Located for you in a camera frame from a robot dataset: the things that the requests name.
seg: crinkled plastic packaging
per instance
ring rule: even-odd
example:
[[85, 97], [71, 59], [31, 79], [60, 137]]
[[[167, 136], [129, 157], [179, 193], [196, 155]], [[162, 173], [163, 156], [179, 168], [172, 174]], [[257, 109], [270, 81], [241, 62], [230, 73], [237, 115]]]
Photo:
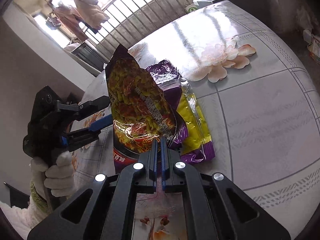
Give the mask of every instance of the crinkled plastic packaging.
[[117, 172], [148, 151], [154, 138], [165, 136], [168, 147], [177, 149], [188, 136], [183, 118], [165, 100], [151, 74], [122, 45], [106, 66], [106, 80]]
[[181, 143], [181, 160], [198, 163], [214, 158], [211, 135], [189, 82], [167, 60], [147, 70], [164, 91], [164, 98], [187, 124], [188, 137]]

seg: person's arm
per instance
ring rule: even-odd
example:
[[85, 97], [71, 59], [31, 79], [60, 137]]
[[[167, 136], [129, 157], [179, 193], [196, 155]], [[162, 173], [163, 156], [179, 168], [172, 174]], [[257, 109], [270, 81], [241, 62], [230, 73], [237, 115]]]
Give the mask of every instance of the person's arm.
[[[0, 208], [7, 220], [23, 239], [27, 239], [30, 230], [49, 214], [44, 196], [44, 185], [51, 188], [52, 195], [57, 197], [69, 196], [76, 191], [71, 160], [70, 152], [64, 152], [57, 158], [57, 165], [48, 169], [48, 165], [42, 159], [33, 158], [30, 164], [32, 181], [30, 183], [31, 195], [28, 208], [11, 208], [0, 202]], [[41, 180], [41, 172], [45, 172], [47, 177], [44, 184]]]

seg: metal railing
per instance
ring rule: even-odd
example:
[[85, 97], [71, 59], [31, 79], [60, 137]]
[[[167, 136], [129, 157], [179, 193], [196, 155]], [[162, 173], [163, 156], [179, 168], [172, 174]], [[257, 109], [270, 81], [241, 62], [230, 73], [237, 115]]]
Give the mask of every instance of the metal railing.
[[162, 26], [178, 19], [187, 12], [185, 7], [192, 0], [110, 0], [102, 10], [110, 19], [94, 34], [83, 30], [88, 43], [107, 60], [119, 44], [130, 48]]

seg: pink garment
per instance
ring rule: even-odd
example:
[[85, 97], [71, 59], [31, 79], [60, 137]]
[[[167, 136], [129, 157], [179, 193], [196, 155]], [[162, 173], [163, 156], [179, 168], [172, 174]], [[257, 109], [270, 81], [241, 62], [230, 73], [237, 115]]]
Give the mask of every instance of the pink garment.
[[82, 19], [92, 28], [100, 30], [101, 23], [110, 19], [97, 5], [98, 0], [74, 0]]
[[88, 38], [79, 27], [79, 22], [84, 21], [84, 19], [82, 19], [76, 8], [60, 5], [54, 9], [54, 14], [69, 31], [79, 38], [79, 40], [84, 42]]

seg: white glove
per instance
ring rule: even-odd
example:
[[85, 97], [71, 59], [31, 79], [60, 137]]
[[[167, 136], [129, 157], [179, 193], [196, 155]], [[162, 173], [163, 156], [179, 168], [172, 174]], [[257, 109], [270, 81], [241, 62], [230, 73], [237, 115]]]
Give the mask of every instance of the white glove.
[[[45, 198], [44, 185], [51, 188], [51, 193], [55, 197], [70, 196], [75, 191], [75, 183], [73, 178], [74, 168], [71, 164], [72, 156], [70, 152], [63, 152], [57, 158], [57, 165], [48, 168], [48, 165], [39, 157], [31, 160], [32, 181], [38, 194]], [[41, 173], [45, 172], [47, 177], [42, 180]]]

